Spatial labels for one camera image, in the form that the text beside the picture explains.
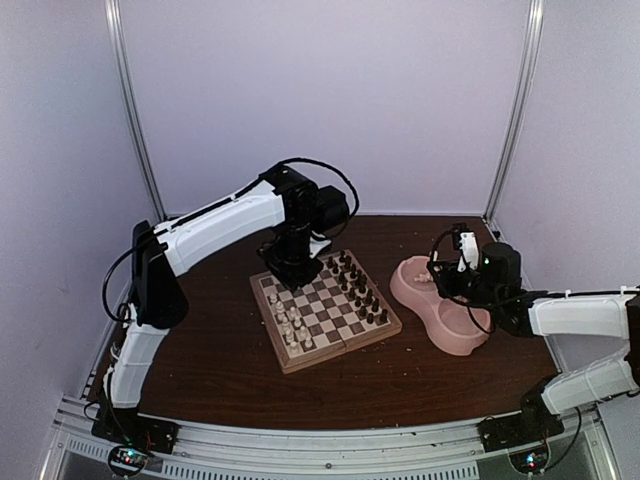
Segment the circuit board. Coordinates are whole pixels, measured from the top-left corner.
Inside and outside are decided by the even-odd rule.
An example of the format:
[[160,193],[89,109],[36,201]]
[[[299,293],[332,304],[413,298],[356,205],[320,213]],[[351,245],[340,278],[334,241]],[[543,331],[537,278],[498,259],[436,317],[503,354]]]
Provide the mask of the circuit board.
[[523,475],[538,475],[549,463],[550,454],[547,448],[531,448],[509,453],[512,468]]
[[107,456],[107,465],[119,476],[139,474],[147,465],[149,456],[126,445],[113,447]]

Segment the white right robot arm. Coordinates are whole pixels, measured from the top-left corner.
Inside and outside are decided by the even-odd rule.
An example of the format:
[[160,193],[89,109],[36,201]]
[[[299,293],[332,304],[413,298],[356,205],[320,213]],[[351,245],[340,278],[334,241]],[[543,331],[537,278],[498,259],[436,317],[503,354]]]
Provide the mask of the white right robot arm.
[[563,292],[523,287],[521,255],[511,245],[478,246],[456,235],[455,260],[429,254],[427,269],[441,298],[468,312],[483,310],[490,325],[517,338],[605,340],[614,350],[589,354],[572,370],[541,380],[521,399],[512,430],[530,442],[563,413],[639,391],[639,290]]

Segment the left aluminium frame post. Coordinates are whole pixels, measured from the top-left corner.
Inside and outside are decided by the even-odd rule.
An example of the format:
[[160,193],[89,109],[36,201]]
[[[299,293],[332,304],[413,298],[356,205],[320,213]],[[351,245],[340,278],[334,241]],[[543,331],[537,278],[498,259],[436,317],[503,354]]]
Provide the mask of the left aluminium frame post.
[[158,221],[164,221],[167,219],[167,212],[162,202],[158,183],[153,172],[140,113],[136,102],[131,69],[127,55],[120,2],[118,0],[106,0],[104,2],[104,6],[107,29],[112,44],[128,128],[132,138],[137,163],[140,167],[143,183],[151,201],[155,217]]

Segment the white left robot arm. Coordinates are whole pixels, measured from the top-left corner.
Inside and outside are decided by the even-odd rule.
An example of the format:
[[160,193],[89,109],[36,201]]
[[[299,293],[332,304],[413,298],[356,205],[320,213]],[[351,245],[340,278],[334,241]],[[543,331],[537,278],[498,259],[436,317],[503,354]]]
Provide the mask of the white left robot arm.
[[132,288],[125,304],[110,315],[125,324],[124,342],[103,379],[112,407],[103,422],[121,443],[133,444],[143,436],[142,419],[128,409],[138,407],[164,337],[188,313],[180,276],[224,248],[270,229],[273,239],[257,254],[288,290],[295,291],[319,274],[319,254],[357,213],[356,192],[320,187],[293,169],[295,162],[280,161],[242,189],[189,214],[134,227],[132,246],[123,255],[131,261]]

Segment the right circuit board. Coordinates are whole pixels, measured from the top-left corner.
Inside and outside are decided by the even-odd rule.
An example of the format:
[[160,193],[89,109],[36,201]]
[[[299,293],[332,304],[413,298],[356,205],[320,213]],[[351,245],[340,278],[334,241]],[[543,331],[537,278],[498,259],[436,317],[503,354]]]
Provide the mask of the right circuit board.
[[550,454],[547,448],[531,448],[509,453],[512,468],[523,475],[538,475],[549,463]]

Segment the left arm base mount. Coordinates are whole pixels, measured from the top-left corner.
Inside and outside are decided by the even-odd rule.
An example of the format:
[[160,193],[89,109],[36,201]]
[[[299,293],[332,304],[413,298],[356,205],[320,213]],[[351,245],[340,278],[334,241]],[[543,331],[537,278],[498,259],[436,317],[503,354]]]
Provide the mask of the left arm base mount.
[[139,416],[119,420],[105,417],[96,420],[91,428],[91,434],[97,438],[162,454],[173,452],[178,431],[174,422]]

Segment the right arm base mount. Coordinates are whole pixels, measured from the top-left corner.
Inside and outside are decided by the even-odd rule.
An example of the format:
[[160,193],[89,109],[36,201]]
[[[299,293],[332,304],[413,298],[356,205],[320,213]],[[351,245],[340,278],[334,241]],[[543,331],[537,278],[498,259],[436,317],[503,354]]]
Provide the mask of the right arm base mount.
[[564,432],[558,416],[537,417],[524,412],[503,417],[487,417],[477,424],[484,451],[494,452],[543,442]]

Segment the aluminium front rail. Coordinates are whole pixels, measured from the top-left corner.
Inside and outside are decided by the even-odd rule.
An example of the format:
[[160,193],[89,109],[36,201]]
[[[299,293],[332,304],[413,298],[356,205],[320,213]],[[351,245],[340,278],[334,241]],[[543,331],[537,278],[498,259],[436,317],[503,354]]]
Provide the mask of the aluminium front rail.
[[[63,396],[35,479],[118,479],[106,464],[115,445],[91,435],[85,399]],[[414,427],[295,431],[177,424],[173,453],[154,453],[132,479],[622,479],[595,408],[563,418],[565,432],[546,440],[544,475],[521,474],[516,454],[536,443],[489,452],[477,424],[484,419]]]

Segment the pink double pet bowl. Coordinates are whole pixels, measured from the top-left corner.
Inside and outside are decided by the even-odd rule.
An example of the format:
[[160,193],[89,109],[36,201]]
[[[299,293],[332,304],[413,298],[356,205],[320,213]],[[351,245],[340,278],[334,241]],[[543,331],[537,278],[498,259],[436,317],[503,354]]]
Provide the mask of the pink double pet bowl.
[[416,282],[417,275],[429,273],[427,261],[426,256],[401,261],[391,276],[391,293],[420,318],[428,338],[438,349],[454,356],[468,356],[488,340],[490,315],[485,310],[473,309],[470,317],[465,307],[441,298],[434,281]]

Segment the aluminium frame post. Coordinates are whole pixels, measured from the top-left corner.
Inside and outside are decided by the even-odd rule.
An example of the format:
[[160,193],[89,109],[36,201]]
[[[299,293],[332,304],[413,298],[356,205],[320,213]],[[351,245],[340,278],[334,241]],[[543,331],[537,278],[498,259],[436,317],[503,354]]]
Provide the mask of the aluminium frame post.
[[497,170],[483,215],[484,220],[489,225],[496,223],[500,199],[506,187],[509,170],[517,149],[517,143],[525,117],[526,105],[532,89],[539,58],[544,13],[544,0],[531,0],[529,2],[515,93]]
[[151,201],[155,217],[158,221],[164,221],[167,219],[167,212],[162,202],[158,183],[153,172],[140,113],[136,102],[131,69],[127,55],[120,2],[118,0],[106,0],[104,2],[104,6],[107,29],[112,44],[128,128],[132,138],[137,163],[140,167],[143,183]]

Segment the right aluminium frame post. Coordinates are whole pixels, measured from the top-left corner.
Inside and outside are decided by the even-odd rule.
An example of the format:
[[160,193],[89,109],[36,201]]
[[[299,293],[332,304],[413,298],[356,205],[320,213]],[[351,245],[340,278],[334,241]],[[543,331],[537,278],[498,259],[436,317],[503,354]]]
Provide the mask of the right aluminium frame post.
[[500,199],[506,187],[509,170],[517,149],[517,143],[525,117],[526,105],[532,89],[539,58],[544,13],[544,0],[531,0],[529,2],[515,93],[497,170],[483,215],[484,220],[489,225],[496,223]]

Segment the dark chess pieces row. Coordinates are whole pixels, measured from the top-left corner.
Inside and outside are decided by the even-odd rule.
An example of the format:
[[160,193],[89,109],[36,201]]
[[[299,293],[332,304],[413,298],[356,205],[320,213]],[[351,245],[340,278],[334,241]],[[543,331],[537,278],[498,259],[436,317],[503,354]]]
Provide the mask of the dark chess pieces row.
[[319,291],[321,303],[337,329],[349,327],[359,335],[390,324],[389,310],[348,251],[329,254],[320,277],[324,283]]

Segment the wooden chess board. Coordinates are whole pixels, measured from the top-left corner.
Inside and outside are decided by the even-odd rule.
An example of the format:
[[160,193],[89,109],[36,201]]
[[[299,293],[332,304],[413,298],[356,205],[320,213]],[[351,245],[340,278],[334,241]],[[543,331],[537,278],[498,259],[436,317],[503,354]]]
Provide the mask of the wooden chess board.
[[271,273],[250,286],[281,371],[291,374],[399,334],[402,322],[349,250],[321,258],[308,285],[290,291]]

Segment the left circuit board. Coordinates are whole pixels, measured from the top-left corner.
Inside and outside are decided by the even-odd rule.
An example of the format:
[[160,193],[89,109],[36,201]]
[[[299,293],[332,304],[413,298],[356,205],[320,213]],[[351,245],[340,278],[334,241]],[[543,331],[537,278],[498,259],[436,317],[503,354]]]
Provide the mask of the left circuit board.
[[149,456],[126,445],[113,447],[107,456],[107,465],[119,476],[139,474],[147,465]]

